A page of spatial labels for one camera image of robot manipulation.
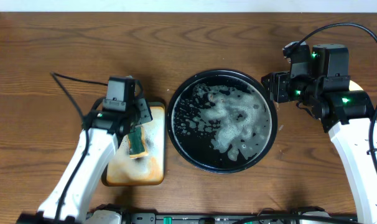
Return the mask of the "orange green scrub sponge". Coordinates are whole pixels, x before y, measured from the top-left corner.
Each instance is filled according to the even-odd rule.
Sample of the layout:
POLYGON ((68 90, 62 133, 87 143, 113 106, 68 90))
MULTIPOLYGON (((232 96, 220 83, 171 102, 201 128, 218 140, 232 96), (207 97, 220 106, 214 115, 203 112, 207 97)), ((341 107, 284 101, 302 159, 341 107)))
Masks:
POLYGON ((142 126, 136 126, 132 133, 128 134, 129 157, 138 159, 148 155, 145 132, 142 126))

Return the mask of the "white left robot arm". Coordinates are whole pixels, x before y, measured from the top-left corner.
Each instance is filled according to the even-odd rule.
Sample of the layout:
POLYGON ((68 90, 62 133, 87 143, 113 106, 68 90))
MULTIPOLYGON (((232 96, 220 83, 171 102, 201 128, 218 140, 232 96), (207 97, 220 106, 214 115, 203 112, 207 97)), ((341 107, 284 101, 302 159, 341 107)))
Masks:
POLYGON ((20 214, 18 223, 99 223, 87 218, 99 181, 105 185, 157 185, 164 178, 162 103, 100 98, 85 116, 77 148, 58 184, 36 214, 20 214))

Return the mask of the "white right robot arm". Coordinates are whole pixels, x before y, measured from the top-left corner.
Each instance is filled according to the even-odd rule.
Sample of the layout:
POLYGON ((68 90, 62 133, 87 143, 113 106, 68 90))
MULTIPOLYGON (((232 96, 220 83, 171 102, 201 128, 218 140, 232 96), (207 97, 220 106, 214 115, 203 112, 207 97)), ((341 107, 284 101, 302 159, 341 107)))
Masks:
POLYGON ((377 124, 370 129, 375 109, 348 74, 348 49, 340 44, 294 46, 283 49, 290 69, 272 72, 261 83, 271 100, 303 104, 321 121, 342 160, 358 221, 377 223, 377 124))

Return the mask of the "yellow plate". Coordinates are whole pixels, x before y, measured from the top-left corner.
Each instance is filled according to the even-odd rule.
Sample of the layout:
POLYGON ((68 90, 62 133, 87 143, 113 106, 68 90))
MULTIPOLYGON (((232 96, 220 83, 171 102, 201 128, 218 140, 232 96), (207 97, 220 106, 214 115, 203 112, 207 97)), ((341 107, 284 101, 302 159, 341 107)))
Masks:
POLYGON ((349 90, 350 91, 363 91, 362 87, 352 80, 350 80, 349 90))

